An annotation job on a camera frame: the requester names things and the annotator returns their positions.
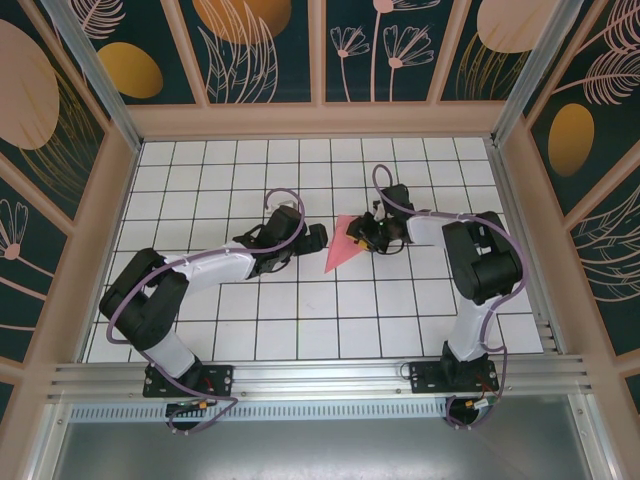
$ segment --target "beige circle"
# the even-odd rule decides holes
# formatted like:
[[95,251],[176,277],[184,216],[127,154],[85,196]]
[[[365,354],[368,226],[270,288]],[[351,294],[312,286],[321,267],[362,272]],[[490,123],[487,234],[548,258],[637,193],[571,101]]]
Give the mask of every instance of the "beige circle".
[[591,152],[595,126],[589,110],[577,103],[556,114],[549,132],[549,162],[562,177],[570,177],[584,165]]
[[105,70],[120,93],[150,98],[162,90],[162,72],[144,50],[130,43],[114,42],[98,51]]
[[499,53],[535,47],[557,0],[484,0],[478,10],[478,37]]
[[[291,0],[193,0],[193,7],[207,28],[223,40],[237,44],[258,43],[260,36],[250,26],[245,3],[256,22],[261,18],[274,38],[289,24]],[[238,16],[230,15],[229,8]]]
[[0,65],[0,137],[19,148],[40,148],[58,124],[56,72],[38,44],[4,20]]

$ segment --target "pink triangle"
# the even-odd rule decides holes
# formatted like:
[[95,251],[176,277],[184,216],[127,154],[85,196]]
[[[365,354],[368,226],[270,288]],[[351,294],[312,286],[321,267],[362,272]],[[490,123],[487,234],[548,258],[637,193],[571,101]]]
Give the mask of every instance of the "pink triangle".
[[348,260],[351,260],[357,254],[364,252],[352,238],[347,237],[347,228],[356,217],[349,215],[338,215],[336,222],[336,233],[329,247],[329,255],[327,256],[327,266],[324,273],[329,273],[336,267],[339,267]]

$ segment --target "gray metal floor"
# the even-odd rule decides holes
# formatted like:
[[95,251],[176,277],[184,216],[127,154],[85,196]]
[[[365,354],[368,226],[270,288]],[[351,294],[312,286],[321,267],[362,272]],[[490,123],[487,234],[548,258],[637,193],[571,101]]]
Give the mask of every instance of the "gray metal floor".
[[565,398],[506,398],[477,431],[440,418],[226,422],[193,437],[162,424],[73,424],[58,480],[591,478]]

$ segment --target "ventilation grille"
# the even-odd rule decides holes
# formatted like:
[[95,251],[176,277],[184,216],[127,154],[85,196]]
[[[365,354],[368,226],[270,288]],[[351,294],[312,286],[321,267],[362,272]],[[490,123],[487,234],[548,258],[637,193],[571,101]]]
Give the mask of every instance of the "ventilation grille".
[[[70,423],[165,422],[166,404],[79,404],[74,405]],[[190,412],[178,421],[207,420],[224,408]],[[419,418],[444,416],[444,399],[370,400],[326,402],[241,402],[225,420],[340,420]]]

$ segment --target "purple cable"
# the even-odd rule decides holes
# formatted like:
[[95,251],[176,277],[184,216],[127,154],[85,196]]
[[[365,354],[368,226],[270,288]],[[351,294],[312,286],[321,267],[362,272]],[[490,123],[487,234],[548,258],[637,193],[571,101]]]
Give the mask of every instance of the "purple cable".
[[[485,337],[487,335],[487,327],[489,325],[489,321],[491,320],[491,317],[493,316],[493,314],[496,313],[497,308],[507,300],[510,300],[513,297],[515,297],[527,286],[527,282],[529,281],[529,264],[524,255],[524,252],[522,251],[522,247],[520,247],[520,244],[518,244],[518,242],[516,242],[504,229],[500,228],[498,225],[488,220],[485,220],[484,218],[476,217],[475,215],[471,215],[467,213],[455,214],[455,213],[433,212],[433,211],[416,212],[415,210],[410,210],[408,208],[403,207],[402,205],[398,205],[393,200],[388,198],[384,193],[382,193],[382,189],[380,188],[380,186],[378,185],[378,182],[376,181],[376,174],[379,169],[382,169],[387,173],[387,176],[389,177],[390,185],[393,185],[393,175],[391,175],[391,171],[385,165],[382,165],[382,164],[376,165],[375,168],[373,169],[373,174],[372,174],[373,186],[375,187],[376,192],[378,192],[378,195],[380,195],[380,198],[382,198],[382,200],[387,202],[392,207],[398,209],[401,212],[407,213],[409,215],[421,215],[424,217],[446,218],[450,220],[468,220],[472,222],[477,222],[499,233],[507,242],[509,242],[509,245],[511,245],[515,250],[515,252],[518,254],[518,258],[520,259],[520,263],[522,264],[522,280],[520,281],[520,285],[518,285],[518,287],[509,295],[505,297],[501,297],[491,304],[491,307],[489,307],[489,310],[487,311],[487,314],[485,315],[482,321],[482,327],[480,328],[480,345],[482,345],[482,348],[488,353],[498,353],[498,352],[503,353],[502,375],[501,375],[501,381],[500,381],[500,389],[498,390],[498,395],[497,395],[497,399],[500,400],[502,398],[502,393],[504,392],[504,383],[507,378],[507,346],[502,345],[501,347],[490,348],[486,344]],[[445,408],[445,420],[452,427],[456,427],[456,428],[467,427],[468,429],[471,429],[470,425],[465,425],[451,416],[450,414],[451,404],[455,399],[456,399],[456,396],[454,395],[447,400],[447,405]],[[491,408],[484,417],[478,420],[475,423],[475,425],[476,426],[482,425],[489,418],[489,415],[491,414],[492,411],[493,411],[493,408]]]
[[[116,340],[115,338],[113,338],[113,327],[115,326],[116,322],[118,321],[118,318],[120,317],[120,315],[122,314],[122,312],[124,311],[125,308],[127,308],[127,305],[129,305],[129,302],[131,301],[131,299],[138,293],[140,292],[147,283],[149,283],[151,280],[153,280],[155,277],[157,277],[158,275],[162,274],[163,272],[166,272],[167,270],[174,268],[174,267],[178,267],[181,265],[186,265],[188,264],[190,261],[194,261],[194,260],[199,260],[201,258],[207,258],[207,257],[213,257],[215,255],[227,255],[229,253],[250,253],[250,254],[260,254],[260,253],[273,253],[273,252],[277,252],[278,250],[282,250],[283,248],[289,246],[296,238],[297,236],[300,234],[300,232],[302,231],[302,229],[304,228],[304,218],[305,218],[305,209],[304,209],[304,203],[302,203],[302,199],[300,198],[300,196],[294,192],[293,190],[289,190],[288,188],[274,188],[273,190],[270,190],[267,195],[264,198],[264,207],[267,208],[268,206],[268,202],[269,202],[269,197],[271,197],[272,194],[276,193],[276,192],[286,192],[290,195],[292,195],[296,201],[298,202],[298,209],[300,211],[300,223],[298,223],[298,226],[295,230],[295,232],[293,232],[293,234],[286,239],[284,242],[274,246],[274,247],[269,247],[269,248],[218,248],[215,250],[207,250],[204,252],[199,252],[199,253],[195,253],[193,255],[189,255],[187,257],[185,257],[184,259],[180,259],[180,260],[176,260],[175,262],[171,262],[168,263],[166,265],[163,265],[160,268],[157,268],[156,270],[154,270],[153,272],[151,272],[149,275],[147,275],[146,277],[144,277],[142,280],[140,280],[138,282],[138,284],[133,287],[133,289],[124,297],[124,300],[122,300],[122,302],[120,303],[120,305],[118,306],[118,308],[116,308],[116,311],[113,313],[111,320],[109,320],[109,325],[107,326],[107,340],[111,343],[114,344],[118,344],[118,345],[127,345],[129,344],[129,342],[127,340]],[[159,365],[157,365],[153,359],[151,357],[149,357],[147,354],[145,354],[144,352],[140,352],[140,354],[146,358],[149,363],[151,363],[152,365],[155,366],[155,368],[158,370],[158,372],[160,372],[160,374],[169,382],[171,383],[171,385],[173,385],[174,387],[182,390],[185,393],[188,393],[189,395],[193,395],[194,397],[198,397],[198,398],[202,398],[202,399],[206,399],[206,400],[214,400],[216,402],[218,401],[230,401],[231,403],[229,405],[227,405],[225,408],[223,408],[217,415],[215,415],[211,420],[207,420],[206,422],[202,422],[199,423],[198,425],[196,425],[195,427],[193,427],[190,430],[178,430],[177,428],[175,428],[175,426],[173,425],[173,420],[175,419],[176,415],[180,414],[183,410],[177,410],[176,412],[173,413],[173,415],[171,415],[169,417],[169,426],[172,429],[172,432],[174,434],[179,433],[181,435],[189,435],[189,433],[198,433],[201,432],[202,430],[210,427],[211,425],[213,425],[220,417],[222,417],[224,414],[226,414],[229,410],[231,410],[237,403],[238,403],[238,399],[235,397],[219,397],[216,395],[208,395],[208,394],[204,394],[202,392],[198,392],[197,390],[192,390],[190,388],[185,387],[184,385],[181,385],[180,383],[178,383],[171,375],[169,375],[162,367],[160,367]]]

